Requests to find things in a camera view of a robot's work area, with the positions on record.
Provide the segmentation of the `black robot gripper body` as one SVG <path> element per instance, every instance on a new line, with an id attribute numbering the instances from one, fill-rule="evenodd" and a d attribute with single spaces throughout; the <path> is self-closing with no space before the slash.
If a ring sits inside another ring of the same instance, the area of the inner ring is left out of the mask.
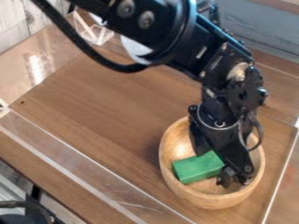
<path id="1" fill-rule="evenodd" d="M 240 122 L 228 127 L 218 128 L 203 121 L 199 106 L 191 105 L 188 113 L 190 125 L 194 123 L 198 126 L 210 144 L 211 151 L 218 154 L 224 167 L 228 166 L 239 175 L 251 177 L 255 168 L 250 157 L 250 149 L 244 142 L 248 133 L 243 133 Z"/>

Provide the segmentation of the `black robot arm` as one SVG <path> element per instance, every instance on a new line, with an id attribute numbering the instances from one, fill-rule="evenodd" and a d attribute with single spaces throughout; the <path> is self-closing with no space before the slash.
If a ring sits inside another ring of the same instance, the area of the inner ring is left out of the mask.
<path id="1" fill-rule="evenodd" d="M 123 74 L 167 65 L 202 84 L 202 102 L 188 108 L 196 155 L 215 152 L 223 166 L 216 183 L 247 185 L 255 166 L 248 136 L 262 133 L 256 112 L 268 92 L 251 51 L 220 27 L 219 9 L 198 0 L 69 0 L 105 27 L 146 47 L 131 64 L 105 58 L 77 34 L 48 0 L 32 0 L 75 46 L 104 67 Z"/>

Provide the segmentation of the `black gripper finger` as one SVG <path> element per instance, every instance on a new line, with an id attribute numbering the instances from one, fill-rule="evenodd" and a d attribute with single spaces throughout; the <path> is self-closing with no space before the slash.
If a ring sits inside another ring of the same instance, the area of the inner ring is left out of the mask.
<path id="1" fill-rule="evenodd" d="M 226 166 L 216 177 L 216 185 L 228 188 L 234 182 L 246 186 L 251 182 L 251 177 L 239 175 L 228 166 Z"/>
<path id="2" fill-rule="evenodd" d="M 192 123 L 190 125 L 190 139 L 191 139 L 191 146 L 195 152 L 195 155 L 199 157 L 206 154 L 211 150 L 211 146 L 206 141 L 203 134 L 198 126 Z"/>

